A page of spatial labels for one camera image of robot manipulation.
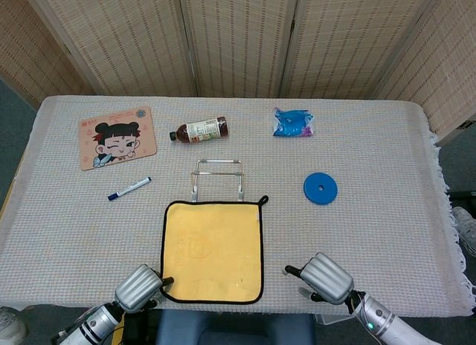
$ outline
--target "plastic bottle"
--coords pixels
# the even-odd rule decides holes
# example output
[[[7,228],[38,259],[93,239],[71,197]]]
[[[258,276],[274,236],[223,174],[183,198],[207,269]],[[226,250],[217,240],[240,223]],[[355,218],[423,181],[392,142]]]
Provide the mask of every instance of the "plastic bottle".
[[[202,120],[195,123],[182,124],[176,132],[170,133],[172,141],[179,140],[184,143],[208,141],[213,138],[226,137],[228,127],[224,117],[213,120]]]
[[[476,257],[476,220],[462,207],[453,207],[453,214],[456,218],[456,229],[460,234],[462,243],[468,252]]]

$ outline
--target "blue disc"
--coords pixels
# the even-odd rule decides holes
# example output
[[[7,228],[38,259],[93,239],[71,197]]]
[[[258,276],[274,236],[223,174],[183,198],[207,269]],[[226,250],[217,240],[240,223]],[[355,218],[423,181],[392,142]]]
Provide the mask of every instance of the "blue disc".
[[[304,194],[316,204],[325,205],[333,202],[337,196],[337,184],[334,179],[323,172],[309,175],[304,182]]]

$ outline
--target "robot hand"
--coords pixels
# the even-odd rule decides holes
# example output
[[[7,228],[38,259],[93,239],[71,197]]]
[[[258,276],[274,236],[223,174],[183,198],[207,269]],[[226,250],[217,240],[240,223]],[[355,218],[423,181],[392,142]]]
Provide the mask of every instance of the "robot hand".
[[[382,340],[387,345],[439,345],[418,333],[368,294],[355,291],[353,278],[321,252],[302,269],[287,265],[284,271],[301,278],[315,291],[309,296],[311,300],[334,305],[345,303],[349,314],[353,313],[379,344]]]
[[[120,323],[124,312],[136,313],[144,308],[156,306],[157,303],[151,298],[161,287],[172,283],[172,277],[163,280],[147,265],[140,265],[116,288],[114,302],[90,309],[77,319],[73,326],[51,339],[51,343],[53,345],[101,344]]]

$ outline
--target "cartoon mouse pad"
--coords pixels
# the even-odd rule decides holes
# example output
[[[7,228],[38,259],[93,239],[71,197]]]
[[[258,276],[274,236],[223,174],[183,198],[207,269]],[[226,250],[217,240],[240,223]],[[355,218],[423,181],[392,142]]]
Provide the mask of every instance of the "cartoon mouse pad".
[[[150,107],[81,120],[81,170],[131,161],[157,153]]]

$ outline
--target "blue plastic bag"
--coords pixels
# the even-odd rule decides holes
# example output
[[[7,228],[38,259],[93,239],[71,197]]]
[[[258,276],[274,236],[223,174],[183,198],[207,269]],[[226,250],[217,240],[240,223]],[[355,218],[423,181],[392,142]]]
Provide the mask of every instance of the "blue plastic bag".
[[[279,137],[309,137],[314,135],[314,116],[305,109],[281,111],[274,109],[274,133]]]

